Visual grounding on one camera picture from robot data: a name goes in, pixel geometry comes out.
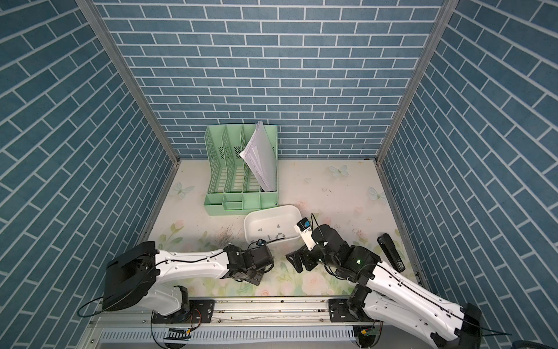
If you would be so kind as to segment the white plastic storage box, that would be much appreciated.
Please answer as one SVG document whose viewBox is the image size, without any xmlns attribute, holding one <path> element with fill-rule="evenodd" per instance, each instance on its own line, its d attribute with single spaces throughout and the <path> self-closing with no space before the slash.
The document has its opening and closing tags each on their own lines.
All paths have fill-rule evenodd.
<svg viewBox="0 0 558 349">
<path fill-rule="evenodd" d="M 244 219 L 245 239 L 248 243 L 259 239 L 267 243 L 297 240 L 300 232 L 296 224 L 301 219 L 301 212 L 293 205 L 251 212 Z"/>
</svg>

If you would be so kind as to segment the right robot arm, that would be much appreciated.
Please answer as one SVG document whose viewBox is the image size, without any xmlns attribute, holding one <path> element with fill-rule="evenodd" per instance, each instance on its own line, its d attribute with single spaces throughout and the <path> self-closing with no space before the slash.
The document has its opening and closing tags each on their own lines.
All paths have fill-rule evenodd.
<svg viewBox="0 0 558 349">
<path fill-rule="evenodd" d="M 319 241 L 286 255 L 297 273 L 323 265 L 355 285 L 346 301 L 351 317 L 382 321 L 433 348 L 479 348 L 481 310 L 458 305 L 427 291 L 394 270 L 377 254 L 346 241 Z"/>
</svg>

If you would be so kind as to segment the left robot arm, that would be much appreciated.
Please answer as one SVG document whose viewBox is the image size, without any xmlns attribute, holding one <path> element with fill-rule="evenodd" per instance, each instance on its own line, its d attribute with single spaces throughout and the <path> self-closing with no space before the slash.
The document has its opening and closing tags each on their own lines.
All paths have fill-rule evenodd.
<svg viewBox="0 0 558 349">
<path fill-rule="evenodd" d="M 91 318 L 139 305 L 162 317 L 182 316 L 190 312 L 188 290 L 172 286 L 172 282 L 232 279 L 258 286 L 273 266 L 272 253 L 265 243 L 246 250 L 229 244 L 210 252 L 169 252 L 146 241 L 107 263 L 104 292 L 97 298 L 102 308 L 84 314 L 82 311 L 90 305 L 86 302 L 76 315 Z"/>
</svg>

